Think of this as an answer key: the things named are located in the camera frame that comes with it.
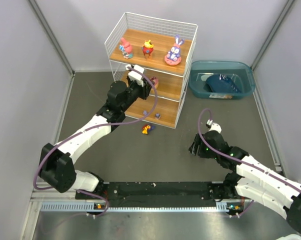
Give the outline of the pink bear donut toy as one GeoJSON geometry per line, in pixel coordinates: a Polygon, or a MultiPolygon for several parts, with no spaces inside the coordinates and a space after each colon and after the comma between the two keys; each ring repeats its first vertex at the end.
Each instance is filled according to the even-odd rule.
{"type": "Polygon", "coordinates": [[[153,76],[150,81],[153,83],[154,87],[157,89],[159,86],[159,79],[155,76],[153,76]]]}

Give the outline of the navy bird toy red hat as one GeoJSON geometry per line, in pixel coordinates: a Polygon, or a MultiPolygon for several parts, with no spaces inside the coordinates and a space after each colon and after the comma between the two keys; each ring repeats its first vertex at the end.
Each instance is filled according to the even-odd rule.
{"type": "Polygon", "coordinates": [[[153,131],[155,128],[156,128],[156,126],[153,125],[153,124],[150,124],[150,123],[149,123],[149,124],[145,124],[145,125],[142,127],[141,132],[142,132],[142,134],[144,134],[144,135],[149,135],[150,132],[153,131]]]}

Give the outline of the yellow bear ice cream cone toy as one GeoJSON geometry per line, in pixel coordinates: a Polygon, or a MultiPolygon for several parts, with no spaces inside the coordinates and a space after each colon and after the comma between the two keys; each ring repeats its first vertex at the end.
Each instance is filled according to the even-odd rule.
{"type": "Polygon", "coordinates": [[[145,41],[142,46],[142,53],[144,57],[146,59],[150,58],[153,51],[154,51],[154,45],[152,44],[151,40],[145,41]]]}

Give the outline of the purple bunny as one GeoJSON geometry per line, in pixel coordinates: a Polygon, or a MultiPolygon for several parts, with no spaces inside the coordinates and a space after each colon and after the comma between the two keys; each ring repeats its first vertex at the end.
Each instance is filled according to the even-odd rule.
{"type": "Polygon", "coordinates": [[[185,40],[182,39],[179,35],[176,35],[174,38],[175,42],[173,46],[164,57],[165,63],[169,66],[177,66],[182,61],[181,45],[185,43],[185,40]]]}

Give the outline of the pink rabbit toy blue bow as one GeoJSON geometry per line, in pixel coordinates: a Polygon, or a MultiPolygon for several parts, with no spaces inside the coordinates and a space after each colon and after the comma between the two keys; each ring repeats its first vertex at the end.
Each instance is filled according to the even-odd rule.
{"type": "Polygon", "coordinates": [[[121,51],[125,59],[131,59],[133,57],[133,47],[124,37],[120,39],[118,49],[121,51]]]}

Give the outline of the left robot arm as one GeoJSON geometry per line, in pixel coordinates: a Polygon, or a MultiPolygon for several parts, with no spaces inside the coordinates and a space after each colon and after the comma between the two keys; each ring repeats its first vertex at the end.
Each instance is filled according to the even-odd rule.
{"type": "Polygon", "coordinates": [[[102,180],[90,172],[76,170],[74,164],[95,142],[124,125],[126,110],[138,99],[145,100],[155,86],[146,76],[136,80],[115,81],[110,85],[106,103],[93,118],[73,135],[52,145],[46,144],[40,155],[35,178],[41,178],[59,193],[68,190],[94,192],[102,180]]]}

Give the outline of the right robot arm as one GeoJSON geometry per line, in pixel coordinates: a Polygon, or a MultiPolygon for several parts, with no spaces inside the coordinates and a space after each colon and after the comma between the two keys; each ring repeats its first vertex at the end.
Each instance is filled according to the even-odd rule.
{"type": "Polygon", "coordinates": [[[249,198],[269,208],[301,234],[301,183],[267,168],[245,150],[228,145],[216,130],[197,133],[188,150],[231,170],[224,180],[224,192],[230,197],[249,198]]]}

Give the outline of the teal plastic bin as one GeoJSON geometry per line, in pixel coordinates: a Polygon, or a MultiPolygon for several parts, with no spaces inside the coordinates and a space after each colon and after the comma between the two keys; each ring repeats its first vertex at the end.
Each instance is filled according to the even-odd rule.
{"type": "Polygon", "coordinates": [[[251,95],[256,88],[252,69],[237,61],[204,61],[191,64],[188,87],[193,95],[201,99],[240,100],[251,95]],[[206,80],[214,74],[227,75],[241,90],[241,93],[212,92],[206,80]]]}

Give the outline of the dark blue pouch in bin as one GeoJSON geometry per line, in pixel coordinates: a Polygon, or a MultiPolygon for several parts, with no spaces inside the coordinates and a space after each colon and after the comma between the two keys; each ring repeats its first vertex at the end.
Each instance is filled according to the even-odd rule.
{"type": "Polygon", "coordinates": [[[214,93],[239,94],[242,92],[233,80],[225,74],[213,74],[206,79],[205,83],[214,93]]]}

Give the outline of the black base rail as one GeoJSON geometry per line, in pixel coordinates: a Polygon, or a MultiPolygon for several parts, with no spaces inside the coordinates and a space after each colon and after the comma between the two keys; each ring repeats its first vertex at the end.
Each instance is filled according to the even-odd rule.
{"type": "Polygon", "coordinates": [[[109,182],[95,193],[113,208],[211,207],[216,200],[239,200],[234,187],[211,181],[109,182]]]}

